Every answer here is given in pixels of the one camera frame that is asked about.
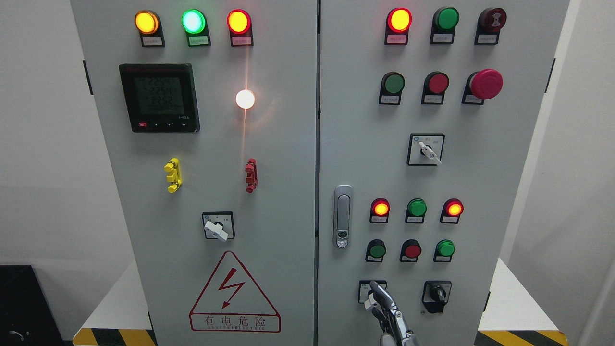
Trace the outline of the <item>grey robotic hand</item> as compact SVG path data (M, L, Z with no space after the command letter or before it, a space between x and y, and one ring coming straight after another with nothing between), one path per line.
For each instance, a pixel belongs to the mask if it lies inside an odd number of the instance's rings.
M419 346L417 336L406 325L406 320L391 295L372 280L369 283L368 299L365 309L379 322L382 329L381 346Z

